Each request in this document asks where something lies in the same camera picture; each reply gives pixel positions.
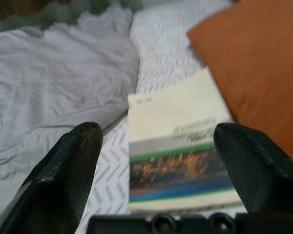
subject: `book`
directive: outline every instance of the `book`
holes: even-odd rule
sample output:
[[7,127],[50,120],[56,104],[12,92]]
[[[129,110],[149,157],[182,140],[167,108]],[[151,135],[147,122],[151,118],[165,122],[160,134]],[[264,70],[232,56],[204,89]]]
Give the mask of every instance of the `book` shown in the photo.
[[213,144],[217,123],[232,117],[208,68],[128,102],[132,210],[241,202]]

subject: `bed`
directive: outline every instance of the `bed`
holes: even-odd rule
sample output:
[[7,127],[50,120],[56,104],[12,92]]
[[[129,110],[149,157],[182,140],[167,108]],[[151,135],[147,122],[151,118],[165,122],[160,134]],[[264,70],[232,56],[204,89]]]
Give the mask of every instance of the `bed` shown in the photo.
[[[89,13],[84,13],[78,19],[77,26],[76,22],[72,25],[68,23],[56,23],[50,28],[44,30],[39,27],[27,26],[23,27],[22,29],[12,31],[13,36],[16,36],[16,38],[20,40],[20,48],[24,48],[24,43],[28,43],[27,41],[24,42],[24,40],[27,38],[37,39],[49,36],[52,43],[48,41],[47,44],[42,46],[39,43],[31,43],[30,45],[32,47],[27,48],[27,50],[32,50],[33,46],[34,48],[39,48],[41,46],[41,49],[50,48],[50,54],[52,56],[57,56],[57,53],[61,54],[59,60],[63,59],[64,57],[66,58],[66,63],[69,65],[63,69],[59,69],[56,64],[46,62],[47,58],[41,58],[36,55],[36,58],[42,59],[45,64],[48,64],[47,70],[39,70],[39,59],[36,62],[31,61],[33,65],[31,66],[30,71],[27,71],[24,68],[18,68],[17,63],[15,63],[14,67],[12,66],[1,68],[1,70],[4,70],[5,72],[0,72],[0,85],[3,82],[3,77],[5,77],[6,82],[10,84],[10,87],[13,86],[13,83],[11,83],[11,79],[9,79],[9,77],[22,78],[29,77],[27,76],[28,74],[35,74],[35,80],[37,80],[41,76],[49,77],[48,74],[51,74],[48,73],[49,70],[56,71],[56,73],[52,73],[52,78],[47,79],[47,87],[57,87],[58,90],[57,92],[53,93],[54,99],[50,100],[50,97],[46,97],[43,93],[39,93],[41,87],[46,87],[46,84],[43,82],[34,82],[35,85],[37,85],[37,87],[34,87],[36,90],[35,95],[37,96],[35,96],[35,102],[31,105],[45,108],[43,105],[44,102],[42,100],[47,100],[48,103],[53,104],[50,107],[50,110],[52,110],[51,113],[53,113],[54,117],[43,116],[41,108],[31,112],[30,115],[18,116],[18,118],[23,117],[23,120],[20,120],[23,124],[27,122],[32,123],[32,121],[38,121],[38,117],[41,116],[43,116],[43,121],[38,121],[38,124],[36,122],[33,123],[32,126],[35,126],[34,128],[29,127],[30,131],[35,132],[34,136],[36,137],[36,146],[30,144],[31,140],[24,141],[23,137],[21,136],[21,146],[27,150],[27,153],[23,155],[23,160],[18,160],[18,157],[15,156],[16,154],[12,154],[10,152],[13,150],[13,147],[20,147],[20,145],[17,144],[16,138],[9,139],[15,144],[11,144],[6,148],[7,152],[10,152],[9,154],[4,154],[12,156],[0,156],[0,172],[5,171],[0,175],[0,212],[9,202],[11,197],[13,197],[15,191],[20,186],[25,176],[30,172],[31,168],[45,155],[45,153],[50,149],[50,147],[52,147],[52,145],[63,133],[73,128],[74,123],[78,124],[78,121],[95,121],[99,122],[104,129],[104,143],[97,165],[93,186],[82,220],[76,233],[82,234],[85,232],[88,219],[93,214],[121,215],[129,213],[130,210],[127,206],[129,189],[129,161],[126,96],[128,93],[143,93],[161,89],[164,86],[168,86],[177,81],[186,79],[196,71],[202,69],[204,65],[201,63],[198,55],[195,54],[189,46],[189,40],[187,39],[186,31],[198,21],[203,20],[210,14],[224,7],[229,7],[232,4],[233,3],[231,0],[171,0],[162,4],[157,4],[155,6],[143,7],[144,4],[143,1],[141,1],[140,6],[142,6],[143,9],[136,11],[134,14],[132,14],[130,10],[122,10],[119,6],[108,8],[107,11],[101,15],[101,19],[106,21],[111,20],[111,22],[115,22],[116,20],[120,21],[120,24],[116,24],[118,27],[113,26],[111,27],[110,31],[111,35],[115,35],[115,32],[117,32],[119,40],[117,40],[117,42],[111,41],[110,44],[115,44],[119,43],[119,41],[122,41],[122,44],[119,45],[123,46],[124,48],[118,50],[120,47],[115,46],[115,48],[112,50],[113,53],[110,56],[105,55],[109,58],[108,61],[111,61],[111,66],[109,68],[117,64],[116,66],[122,67],[122,69],[115,70],[112,75],[108,73],[108,69],[100,71],[100,76],[95,78],[101,80],[102,77],[107,75],[111,76],[109,82],[115,84],[112,85],[112,87],[121,87],[121,89],[117,89],[116,93],[112,92],[116,95],[112,95],[110,99],[108,99],[109,96],[106,96],[105,94],[107,92],[111,92],[111,90],[107,88],[107,85],[109,84],[106,84],[104,80],[100,81],[101,84],[103,84],[103,86],[100,86],[100,88],[97,88],[97,83],[92,83],[92,86],[89,86],[89,82],[91,79],[93,79],[93,74],[98,73],[99,69],[98,67],[95,67],[95,64],[98,62],[98,60],[89,60],[89,58],[92,57],[92,53],[98,52],[90,49],[96,46],[95,44],[91,44],[93,35],[101,35],[101,38],[110,38],[111,36],[105,35],[104,31],[100,31],[95,27],[96,22],[98,22],[97,20],[99,20],[100,17],[93,16]],[[5,37],[7,37],[6,35],[9,33],[11,34],[11,31],[6,34],[0,34],[0,40],[6,39]],[[80,46],[79,48],[76,46],[76,43],[80,44],[80,38],[77,36],[79,33],[84,34],[82,44],[87,42],[87,47]],[[67,41],[61,40],[61,42],[59,42],[58,34],[62,36],[65,35],[66,37],[73,39],[67,39]],[[57,43],[61,45],[64,44],[65,51],[66,48],[68,48],[70,55],[73,54],[74,58],[77,57],[79,60],[72,60],[72,57],[68,56],[65,51],[63,52],[63,47],[60,47],[61,50],[57,51],[55,46]],[[4,56],[12,56],[12,60],[15,61],[19,58],[13,58],[13,55],[16,52],[17,50],[11,50],[10,47],[9,50],[5,51]],[[125,59],[121,59],[120,61],[119,59],[115,59],[115,55],[123,56]],[[4,60],[4,56],[0,57],[0,63],[2,62],[1,59]],[[118,74],[119,71],[121,71],[119,75],[122,77],[120,80],[115,79],[117,76],[115,74]],[[75,79],[80,76],[86,78],[75,81]],[[66,80],[62,77],[70,77],[71,80]],[[28,79],[20,80],[22,82],[18,82],[16,84],[20,88],[19,90],[23,92],[24,90],[22,87],[27,86],[26,82],[28,82]],[[63,85],[66,87],[66,89],[70,90],[69,93],[74,93],[76,91],[75,87],[78,87],[80,91],[75,96],[70,96],[63,89]],[[106,102],[102,100],[96,100],[93,102],[93,99],[96,99],[97,96],[91,94],[94,92],[100,92],[101,89],[104,90],[104,92],[100,94],[101,97],[108,99],[109,102],[107,104],[110,105],[110,108],[107,108],[105,112],[103,107],[106,106]],[[81,97],[83,97],[82,99],[79,99],[79,102],[75,102],[75,105],[68,112],[70,114],[62,115],[61,118],[57,118],[59,116],[58,112],[63,111],[61,108],[63,105],[66,105],[66,103],[65,100],[58,102],[57,94],[59,92],[65,94],[65,100],[75,99],[80,93],[82,93]],[[1,111],[4,111],[5,108],[10,108],[10,106],[7,107],[7,104],[4,102],[7,97],[6,95],[8,94],[9,92],[6,94],[0,93]],[[87,108],[81,112],[75,113],[74,110],[76,110],[76,108],[80,110],[80,106],[78,105],[80,105],[80,103],[84,104],[84,102],[87,103]],[[97,106],[100,106],[97,109],[97,112],[94,111],[94,103],[96,103]],[[7,126],[4,134],[14,136],[13,133],[15,132],[13,131],[15,129],[22,128],[17,125],[19,119],[16,121],[13,116],[10,118],[13,119],[13,124]],[[33,135],[25,136],[27,138],[29,137],[30,139],[33,138]],[[5,139],[6,138],[0,138],[1,146],[4,145],[3,141]],[[15,163],[21,163],[22,166],[12,167],[11,165]],[[224,211],[234,215],[235,212],[244,212],[245,209],[242,205],[237,205],[234,207],[221,206],[206,208],[204,210],[178,211],[173,212],[173,214],[177,215],[179,213],[200,212],[204,215],[209,215],[215,211]]]

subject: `pillow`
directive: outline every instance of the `pillow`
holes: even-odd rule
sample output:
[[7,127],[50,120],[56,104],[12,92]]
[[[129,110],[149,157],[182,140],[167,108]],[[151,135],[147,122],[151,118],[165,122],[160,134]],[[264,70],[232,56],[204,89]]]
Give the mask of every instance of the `pillow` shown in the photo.
[[293,1],[239,3],[188,31],[236,120],[293,159]]

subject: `wrinkled fabric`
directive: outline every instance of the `wrinkled fabric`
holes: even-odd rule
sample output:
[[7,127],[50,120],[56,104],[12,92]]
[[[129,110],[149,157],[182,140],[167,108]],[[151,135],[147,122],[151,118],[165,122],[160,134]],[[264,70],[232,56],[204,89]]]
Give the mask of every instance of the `wrinkled fabric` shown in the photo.
[[104,129],[127,110],[139,70],[132,19],[111,7],[0,33],[0,213],[61,135],[85,121]]

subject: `book cover image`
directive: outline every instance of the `book cover image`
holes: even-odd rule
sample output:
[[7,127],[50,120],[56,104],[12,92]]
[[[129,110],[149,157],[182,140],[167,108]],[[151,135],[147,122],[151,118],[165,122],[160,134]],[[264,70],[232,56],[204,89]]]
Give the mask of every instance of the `book cover image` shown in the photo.
[[232,190],[213,143],[130,159],[131,203]]

